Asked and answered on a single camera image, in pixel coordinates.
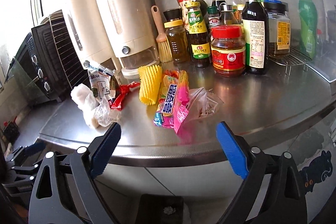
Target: wire rack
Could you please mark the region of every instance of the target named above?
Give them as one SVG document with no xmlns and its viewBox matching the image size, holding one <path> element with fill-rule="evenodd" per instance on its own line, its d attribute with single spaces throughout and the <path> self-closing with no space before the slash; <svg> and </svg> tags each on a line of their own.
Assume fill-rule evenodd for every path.
<svg viewBox="0 0 336 224">
<path fill-rule="evenodd" d="M 50 26 L 59 59 L 62 63 L 67 80 L 73 89 L 83 83 L 88 77 L 87 71 L 83 69 L 75 48 L 72 44 L 63 13 L 56 12 L 49 17 Z"/>
<path fill-rule="evenodd" d="M 289 55 L 284 56 L 283 58 L 280 59 L 275 59 L 270 57 L 270 59 L 277 63 L 278 65 L 281 66 L 286 66 L 286 74 L 290 75 L 291 74 L 291 68 L 292 66 L 297 66 L 297 65 L 304 65 L 303 70 L 307 71 L 308 70 L 308 64 L 312 62 L 312 59 L 300 51 L 291 48 Z"/>
</svg>

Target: red bottle cap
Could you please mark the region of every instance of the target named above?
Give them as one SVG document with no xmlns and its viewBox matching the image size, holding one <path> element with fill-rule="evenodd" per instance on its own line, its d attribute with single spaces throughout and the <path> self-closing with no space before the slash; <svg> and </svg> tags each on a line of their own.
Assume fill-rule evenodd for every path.
<svg viewBox="0 0 336 224">
<path fill-rule="evenodd" d="M 235 25 L 217 26 L 211 28 L 211 34 L 213 38 L 238 38 L 242 36 L 242 29 Z"/>
</svg>

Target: blue lid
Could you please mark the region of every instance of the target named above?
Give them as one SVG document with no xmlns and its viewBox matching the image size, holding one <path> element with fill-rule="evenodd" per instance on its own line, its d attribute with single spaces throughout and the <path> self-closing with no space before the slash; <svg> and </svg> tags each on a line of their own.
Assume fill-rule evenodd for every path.
<svg viewBox="0 0 336 224">
<path fill-rule="evenodd" d="M 270 2 L 270 3 L 279 3 L 282 4 L 280 0 L 264 0 L 264 2 Z"/>
</svg>

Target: stainless steel countertop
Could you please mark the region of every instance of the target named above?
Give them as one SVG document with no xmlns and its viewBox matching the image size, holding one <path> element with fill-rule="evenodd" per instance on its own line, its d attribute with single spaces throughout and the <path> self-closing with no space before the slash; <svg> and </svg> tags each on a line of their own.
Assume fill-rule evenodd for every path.
<svg viewBox="0 0 336 224">
<path fill-rule="evenodd" d="M 215 126 L 226 121 L 236 135 L 244 135 L 250 145 L 266 149 L 303 132 L 320 119 L 321 111 L 334 102 L 332 86 L 303 66 L 292 67 L 290 76 L 285 67 L 270 63 L 264 76 L 245 74 L 223 78 L 212 67 L 183 66 L 189 75 L 190 88 L 212 90 L 224 104 L 208 120 L 187 126 L 190 143 L 179 139 L 173 129 L 155 127 L 152 119 L 156 106 L 139 101 L 134 90 L 123 102 L 121 140 L 110 163 L 131 166 L 188 166 L 225 160 L 216 140 Z M 123 79 L 132 82 L 134 79 Z M 88 145 L 107 128 L 90 129 L 82 111 L 67 99 L 62 102 L 40 130 L 39 138 L 68 148 Z"/>
</svg>

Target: soy sauce bottle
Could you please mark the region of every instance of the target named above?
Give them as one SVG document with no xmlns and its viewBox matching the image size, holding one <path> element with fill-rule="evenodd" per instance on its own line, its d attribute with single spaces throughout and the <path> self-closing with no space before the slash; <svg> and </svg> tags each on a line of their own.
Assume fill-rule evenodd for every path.
<svg viewBox="0 0 336 224">
<path fill-rule="evenodd" d="M 207 41 L 208 30 L 201 13 L 199 2 L 187 3 L 189 21 L 189 43 L 193 56 L 193 62 L 198 68 L 206 68 L 210 65 L 210 44 Z"/>
<path fill-rule="evenodd" d="M 268 15 L 259 0 L 246 0 L 242 11 L 247 71 L 263 75 L 268 69 Z"/>
</svg>

